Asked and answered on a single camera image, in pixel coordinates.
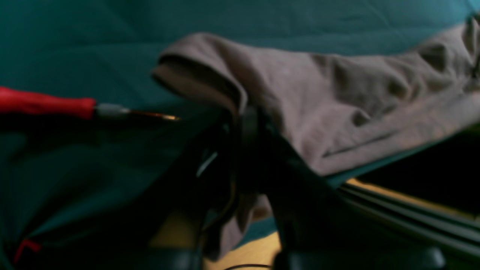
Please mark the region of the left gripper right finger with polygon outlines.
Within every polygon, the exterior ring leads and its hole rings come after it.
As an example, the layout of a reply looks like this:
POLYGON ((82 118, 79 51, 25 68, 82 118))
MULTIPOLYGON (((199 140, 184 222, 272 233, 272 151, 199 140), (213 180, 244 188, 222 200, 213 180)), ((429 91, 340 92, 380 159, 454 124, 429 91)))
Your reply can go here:
POLYGON ((416 243, 354 210, 275 132, 263 112, 242 116, 242 176, 265 194, 281 252, 275 270, 443 270, 435 247, 416 243))

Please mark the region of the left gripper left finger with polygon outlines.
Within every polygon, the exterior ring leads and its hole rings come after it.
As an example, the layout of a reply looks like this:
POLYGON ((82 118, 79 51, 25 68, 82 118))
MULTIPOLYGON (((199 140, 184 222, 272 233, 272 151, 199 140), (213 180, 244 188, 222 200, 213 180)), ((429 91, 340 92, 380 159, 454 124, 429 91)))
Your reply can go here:
POLYGON ((166 172, 106 217, 24 239, 24 270, 200 270, 203 225, 222 227, 238 205, 237 129, 221 112, 166 172))

